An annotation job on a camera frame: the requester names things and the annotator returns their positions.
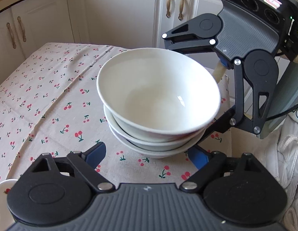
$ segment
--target beige pipe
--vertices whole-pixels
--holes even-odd
[[[216,83],[219,83],[220,80],[222,79],[223,75],[225,74],[226,68],[225,66],[223,66],[223,64],[221,63],[221,61],[219,61],[212,73],[212,76],[214,78],[214,80],[216,81]]]

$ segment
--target black cable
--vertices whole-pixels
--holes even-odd
[[[295,106],[292,106],[291,108],[287,109],[286,111],[284,111],[284,112],[282,112],[282,113],[279,113],[279,114],[277,114],[277,115],[273,115],[273,116],[268,117],[268,118],[266,119],[266,121],[270,121],[270,120],[273,120],[273,119],[275,119],[275,118],[279,118],[279,117],[281,117],[281,116],[284,116],[284,115],[286,115],[286,114],[288,114],[288,113],[290,113],[290,112],[296,110],[297,108],[298,108],[298,104],[296,104]]]

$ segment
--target stacked bowls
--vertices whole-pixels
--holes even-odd
[[[115,137],[149,157],[181,153],[202,137],[220,107],[211,74],[180,53],[157,48],[122,52],[97,77]]]

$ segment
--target white cloth bag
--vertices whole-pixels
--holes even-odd
[[[296,112],[288,114],[284,124],[270,133],[253,154],[285,189],[288,200],[282,223],[289,231],[298,231],[298,191],[296,192],[298,117]]]

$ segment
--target bowl rim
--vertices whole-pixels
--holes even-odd
[[[148,145],[148,146],[172,146],[172,145],[176,145],[176,144],[178,144],[180,142],[182,142],[184,144],[184,143],[188,142],[190,139],[192,139],[195,136],[197,136],[199,133],[201,133],[201,131],[203,131],[203,128],[202,128],[199,131],[197,131],[197,133],[195,133],[195,136],[187,136],[187,137],[185,137],[183,139],[179,139],[179,140],[175,140],[175,141],[171,141],[171,142],[146,142],[146,141],[139,140],[139,139],[137,139],[137,138],[135,138],[133,136],[130,136],[128,133],[126,133],[119,126],[119,124],[116,122],[115,118],[111,114],[111,111],[105,105],[103,105],[103,111],[104,111],[106,120],[108,121],[108,124],[113,128],[113,130],[116,133],[118,133],[119,135],[121,135],[123,138],[127,139],[130,142],[135,142],[135,143],[141,144],[141,145]]]
[[[187,151],[189,148],[193,147],[194,145],[197,144],[197,142],[199,141],[199,139],[204,135],[206,129],[204,129],[201,133],[199,133],[197,136],[195,136],[194,138],[192,138],[191,140],[189,140],[187,143],[183,144],[182,146],[176,148],[176,149],[172,149],[172,150],[168,150],[168,151],[150,151],[150,150],[145,150],[142,149],[140,147],[137,147],[136,145],[130,143],[127,139],[125,139],[124,137],[122,137],[121,135],[119,135],[118,133],[116,133],[116,131],[111,127],[111,125],[108,125],[110,128],[110,131],[113,133],[113,135],[116,137],[116,139],[121,142],[123,145],[125,145],[126,147],[132,149],[135,152],[138,152],[142,155],[147,155],[147,156],[151,156],[154,158],[164,158],[164,157],[170,157],[170,156],[174,156],[177,154],[180,154],[182,152]]]
[[[115,58],[116,56],[118,55],[125,55],[127,53],[130,53],[131,51],[140,51],[140,50],[144,50],[144,49],[148,49],[148,50],[151,50],[151,51],[172,51],[172,50],[168,50],[168,49],[161,49],[161,48],[138,48],[138,49],[129,49],[127,51],[124,51],[124,52],[121,52],[121,53],[118,53],[117,55],[114,55],[112,58],[110,58],[109,60],[107,60],[104,65],[101,67],[99,73],[98,73],[98,76],[97,76],[97,81],[96,81],[96,86],[97,86],[97,91],[98,91],[98,94],[99,94],[99,97],[100,99],[102,100],[103,104],[111,111],[111,113],[113,115],[115,115],[116,117],[118,117],[120,120],[122,120],[123,122],[127,123],[128,125],[131,125],[132,127],[134,128],[138,128],[140,130],[143,130],[143,131],[146,131],[146,132],[152,132],[152,133],[157,133],[157,134],[162,134],[162,135],[182,135],[182,134],[188,134],[188,133],[191,133],[191,132],[194,132],[194,131],[197,131],[203,127],[206,127],[213,119],[214,117],[216,116],[216,114],[219,112],[219,109],[220,109],[220,101],[218,101],[217,103],[217,106],[216,106],[216,110],[215,110],[215,113],[212,115],[212,117],[210,117],[206,122],[203,122],[202,124],[198,125],[198,126],[195,126],[195,127],[192,127],[192,128],[188,128],[188,129],[185,129],[185,130],[182,130],[182,131],[174,131],[174,130],[160,130],[160,129],[153,129],[153,128],[148,128],[148,127],[145,127],[145,126],[142,126],[142,125],[139,125],[139,124],[136,124],[126,118],[124,118],[123,116],[121,116],[120,114],[118,114],[115,110],[113,110],[110,105],[105,101],[104,97],[102,96],[102,93],[100,91],[100,88],[99,88],[99,78],[100,78],[100,75],[101,73],[103,72],[103,70],[105,69],[105,66],[107,65],[108,62],[110,62],[113,58]],[[183,55],[181,53],[178,53],[178,52],[175,52],[175,51],[172,51],[174,54],[176,55]],[[205,72],[208,73],[208,75],[212,78],[212,80],[214,81],[214,84],[216,85],[216,90],[218,92],[218,96],[217,98],[220,98],[221,97],[221,94],[220,94],[220,90],[218,88],[218,85],[217,83],[215,82],[213,76],[208,72],[207,69],[204,68],[204,66],[202,66],[200,63],[198,63],[197,61],[193,60],[192,58],[188,57],[188,56],[185,56],[189,59],[191,59],[193,62],[196,62],[198,65],[200,65],[204,70]]]
[[[5,183],[7,183],[7,182],[12,182],[12,181],[14,181],[15,183],[18,181],[18,179],[6,179],[6,180],[3,180],[3,181],[1,181],[0,182],[0,186],[2,185],[2,184],[5,184]]]

